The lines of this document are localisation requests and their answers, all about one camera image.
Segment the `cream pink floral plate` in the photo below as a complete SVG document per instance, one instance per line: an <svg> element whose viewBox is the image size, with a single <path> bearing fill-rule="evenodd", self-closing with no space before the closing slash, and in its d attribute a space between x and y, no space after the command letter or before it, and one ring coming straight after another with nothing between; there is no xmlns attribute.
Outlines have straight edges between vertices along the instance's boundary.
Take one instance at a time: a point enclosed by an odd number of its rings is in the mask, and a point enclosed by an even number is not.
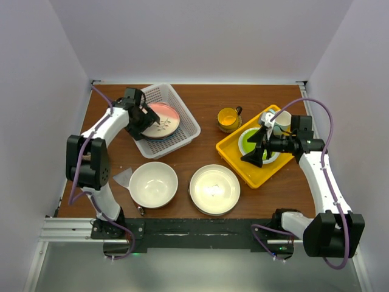
<svg viewBox="0 0 389 292"><path fill-rule="evenodd" d="M179 124L180 117L177 111L165 103L150 103L148 105L160 118L159 123L155 122L142 134L150 139L162 139L173 134Z"/></svg>

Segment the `white bear print plate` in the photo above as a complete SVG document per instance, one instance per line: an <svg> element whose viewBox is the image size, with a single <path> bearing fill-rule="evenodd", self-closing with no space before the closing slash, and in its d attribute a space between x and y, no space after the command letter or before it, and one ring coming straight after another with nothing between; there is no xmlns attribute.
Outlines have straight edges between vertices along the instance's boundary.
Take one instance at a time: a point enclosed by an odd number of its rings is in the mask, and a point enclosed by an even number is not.
<svg viewBox="0 0 389 292"><path fill-rule="evenodd" d="M209 164L195 171L188 192L193 204L202 213L221 216L236 206L241 188L238 178L230 169Z"/></svg>

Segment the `pink polka dot plate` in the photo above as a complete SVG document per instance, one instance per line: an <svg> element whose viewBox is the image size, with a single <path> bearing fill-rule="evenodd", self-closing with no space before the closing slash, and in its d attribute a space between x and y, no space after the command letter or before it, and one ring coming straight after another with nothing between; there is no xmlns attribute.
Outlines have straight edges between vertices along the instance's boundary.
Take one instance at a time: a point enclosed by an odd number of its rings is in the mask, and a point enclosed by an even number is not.
<svg viewBox="0 0 389 292"><path fill-rule="evenodd" d="M178 123L154 123L151 127L149 127L143 132L143 135L148 139L161 140L172 136L178 128Z"/></svg>

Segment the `blue polka dot plate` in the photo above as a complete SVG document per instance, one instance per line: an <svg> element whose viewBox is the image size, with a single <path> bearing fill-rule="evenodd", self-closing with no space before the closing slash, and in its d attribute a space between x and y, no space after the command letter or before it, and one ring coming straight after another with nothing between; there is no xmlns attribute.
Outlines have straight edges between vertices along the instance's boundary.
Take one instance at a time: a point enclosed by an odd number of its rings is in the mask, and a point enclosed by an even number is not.
<svg viewBox="0 0 389 292"><path fill-rule="evenodd" d="M175 138L176 138L176 135L171 134L171 135L165 136L165 137L147 137L146 140L152 141L152 142L165 142L165 141L169 141L169 140L172 140Z"/></svg>

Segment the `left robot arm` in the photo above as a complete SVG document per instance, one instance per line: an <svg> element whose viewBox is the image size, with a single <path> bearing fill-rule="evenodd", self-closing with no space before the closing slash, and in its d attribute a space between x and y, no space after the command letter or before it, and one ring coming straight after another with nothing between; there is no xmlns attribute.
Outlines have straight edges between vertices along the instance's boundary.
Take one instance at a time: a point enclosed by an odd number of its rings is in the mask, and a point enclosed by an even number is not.
<svg viewBox="0 0 389 292"><path fill-rule="evenodd" d="M105 232L111 238L124 236L133 242L123 210L108 183L111 171L108 146L122 129L136 141L144 139L143 132L153 123L160 123L160 117L147 105L146 95L140 89L126 88L124 96L115 101L110 101L95 86L92 89L108 102L109 108L88 131L67 139L66 178L72 181L68 205L86 195L97 219L105 223Z"/></svg>

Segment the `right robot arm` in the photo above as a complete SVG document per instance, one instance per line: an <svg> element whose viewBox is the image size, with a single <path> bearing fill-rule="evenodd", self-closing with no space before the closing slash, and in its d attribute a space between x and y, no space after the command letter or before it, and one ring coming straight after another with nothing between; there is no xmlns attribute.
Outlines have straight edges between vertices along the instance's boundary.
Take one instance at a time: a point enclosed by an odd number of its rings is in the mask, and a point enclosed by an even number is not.
<svg viewBox="0 0 389 292"><path fill-rule="evenodd" d="M255 148L241 160L263 166L263 156L289 153L303 171L315 205L315 217L308 218L294 209L278 209L271 222L274 237L294 235L303 242L310 257L345 258L355 255L365 221L355 214L340 193L329 164L326 144L314 138L311 116L292 116L291 132L275 135L272 113L260 115L260 129L248 139Z"/></svg>

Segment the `green white bowl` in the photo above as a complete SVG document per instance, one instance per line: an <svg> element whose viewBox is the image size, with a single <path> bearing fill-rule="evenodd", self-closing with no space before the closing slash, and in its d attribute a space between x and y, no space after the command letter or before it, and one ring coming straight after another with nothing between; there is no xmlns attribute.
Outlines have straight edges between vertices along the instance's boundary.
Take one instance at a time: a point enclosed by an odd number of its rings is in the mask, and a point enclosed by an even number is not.
<svg viewBox="0 0 389 292"><path fill-rule="evenodd" d="M251 151L253 151L255 149L255 143L248 142L248 139L259 130L260 130L260 127L249 128L248 130L244 131L240 135L239 140L238 140L238 147L239 147L239 150L240 150L242 156L250 153ZM265 150L263 153L263 164L273 163L279 157L279 155L280 154L277 152L272 152L271 157L269 159L267 159L267 152Z"/></svg>

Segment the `yellow plastic tray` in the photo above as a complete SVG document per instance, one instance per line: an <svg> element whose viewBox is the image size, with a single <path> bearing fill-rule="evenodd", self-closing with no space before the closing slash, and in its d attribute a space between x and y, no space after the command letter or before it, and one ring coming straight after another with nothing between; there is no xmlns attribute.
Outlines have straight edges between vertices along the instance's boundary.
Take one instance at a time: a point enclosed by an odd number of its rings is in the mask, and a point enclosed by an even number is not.
<svg viewBox="0 0 389 292"><path fill-rule="evenodd" d="M240 136L251 128L258 129L258 119L260 115L268 111L278 111L280 107L270 105L265 110L251 118L248 122L238 128L236 131L229 134L216 144L216 150L219 155L228 163L229 166L239 175L243 181L251 188L257 189L265 183L272 175L284 167L294 157L289 153L280 153L274 162L265 164L262 168L256 167L248 162L241 160L243 156L239 150L238 141Z"/></svg>

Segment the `light blue mug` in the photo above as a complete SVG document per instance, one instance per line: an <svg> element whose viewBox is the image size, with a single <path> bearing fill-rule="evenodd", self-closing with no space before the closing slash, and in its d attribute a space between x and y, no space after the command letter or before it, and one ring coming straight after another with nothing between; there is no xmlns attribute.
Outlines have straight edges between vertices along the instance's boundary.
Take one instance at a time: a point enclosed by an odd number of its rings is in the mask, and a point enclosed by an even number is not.
<svg viewBox="0 0 389 292"><path fill-rule="evenodd" d="M274 122L273 134L280 136L282 134L288 134L291 126L291 114L287 111L283 111Z"/></svg>

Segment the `white plastic basket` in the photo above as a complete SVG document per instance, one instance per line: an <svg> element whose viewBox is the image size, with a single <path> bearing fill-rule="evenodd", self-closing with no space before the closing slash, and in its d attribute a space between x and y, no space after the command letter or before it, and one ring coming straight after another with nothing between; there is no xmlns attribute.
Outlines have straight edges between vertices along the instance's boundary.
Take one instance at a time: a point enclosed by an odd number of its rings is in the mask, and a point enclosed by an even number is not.
<svg viewBox="0 0 389 292"><path fill-rule="evenodd" d="M175 139L165 142L152 142L146 139L136 141L135 144L143 157L147 159L159 159L173 151L189 144L201 133L201 128L196 119L187 108L175 89L167 83L150 85L143 88L147 104L165 103L173 107L180 117L179 128L174 133Z"/></svg>

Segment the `yellow mug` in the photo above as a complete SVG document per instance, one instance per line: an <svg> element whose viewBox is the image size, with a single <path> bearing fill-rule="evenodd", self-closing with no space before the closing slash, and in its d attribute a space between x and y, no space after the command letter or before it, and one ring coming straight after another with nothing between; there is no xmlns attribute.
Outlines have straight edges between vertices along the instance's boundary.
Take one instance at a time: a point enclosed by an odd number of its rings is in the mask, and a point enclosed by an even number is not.
<svg viewBox="0 0 389 292"><path fill-rule="evenodd" d="M233 128L238 125L238 118L241 117L243 108L223 108L217 115L217 121L226 128Z"/></svg>

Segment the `clear plastic scrap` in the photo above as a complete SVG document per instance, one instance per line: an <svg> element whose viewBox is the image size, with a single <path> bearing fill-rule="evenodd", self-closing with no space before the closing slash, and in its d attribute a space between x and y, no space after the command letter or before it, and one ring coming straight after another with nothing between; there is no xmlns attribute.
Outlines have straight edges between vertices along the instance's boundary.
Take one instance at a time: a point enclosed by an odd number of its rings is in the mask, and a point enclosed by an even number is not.
<svg viewBox="0 0 389 292"><path fill-rule="evenodd" d="M128 168L118 174L116 174L115 176L113 176L113 180L119 184L120 186L128 189L129 188L129 182L130 182L130 179L131 179L131 176L133 174L133 170L132 168Z"/></svg>

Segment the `white ceramic bowl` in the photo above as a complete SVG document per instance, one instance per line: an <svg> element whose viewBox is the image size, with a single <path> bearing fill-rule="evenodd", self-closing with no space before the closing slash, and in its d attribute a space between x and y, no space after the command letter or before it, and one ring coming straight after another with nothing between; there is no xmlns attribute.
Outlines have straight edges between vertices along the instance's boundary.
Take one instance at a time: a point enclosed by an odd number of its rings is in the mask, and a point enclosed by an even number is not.
<svg viewBox="0 0 389 292"><path fill-rule="evenodd" d="M174 198L178 189L178 177L168 164L148 162L133 172L128 189L131 198L139 206L157 209Z"/></svg>

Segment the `small metal utensil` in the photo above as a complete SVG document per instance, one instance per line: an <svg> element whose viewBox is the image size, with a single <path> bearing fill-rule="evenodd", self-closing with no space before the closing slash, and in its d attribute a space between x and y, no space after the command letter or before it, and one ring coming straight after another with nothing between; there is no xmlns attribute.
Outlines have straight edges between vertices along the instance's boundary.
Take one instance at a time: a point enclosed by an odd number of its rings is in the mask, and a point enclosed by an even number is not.
<svg viewBox="0 0 389 292"><path fill-rule="evenodd" d="M141 216L144 216L145 215L145 211L144 211L143 207L138 205L137 203L135 205L136 205L136 208L137 208L139 214L141 214Z"/></svg>

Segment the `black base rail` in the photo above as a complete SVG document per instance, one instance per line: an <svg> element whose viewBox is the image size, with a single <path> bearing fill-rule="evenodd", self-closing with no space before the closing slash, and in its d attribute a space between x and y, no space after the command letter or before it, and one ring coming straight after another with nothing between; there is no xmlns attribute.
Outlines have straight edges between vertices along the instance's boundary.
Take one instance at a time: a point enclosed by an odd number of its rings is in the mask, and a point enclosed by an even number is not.
<svg viewBox="0 0 389 292"><path fill-rule="evenodd" d="M127 218L124 227L135 238L133 253L150 249L248 249L263 252L264 243L270 251L292 254L290 236L263 230L269 219L232 218Z"/></svg>

